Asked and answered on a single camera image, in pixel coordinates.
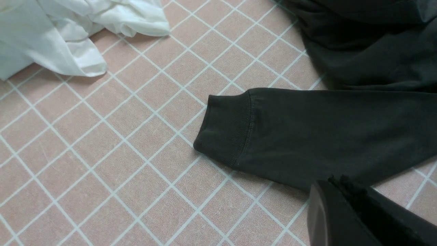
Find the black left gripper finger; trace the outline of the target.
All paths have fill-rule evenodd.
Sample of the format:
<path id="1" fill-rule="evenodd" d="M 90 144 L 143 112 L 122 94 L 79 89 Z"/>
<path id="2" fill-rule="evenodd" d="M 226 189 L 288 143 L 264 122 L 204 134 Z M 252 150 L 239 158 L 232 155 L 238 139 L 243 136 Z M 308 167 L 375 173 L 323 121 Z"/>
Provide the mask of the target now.
<path id="1" fill-rule="evenodd" d="M 342 176 L 311 185 L 307 215 L 312 246 L 435 246 L 427 220 Z"/>

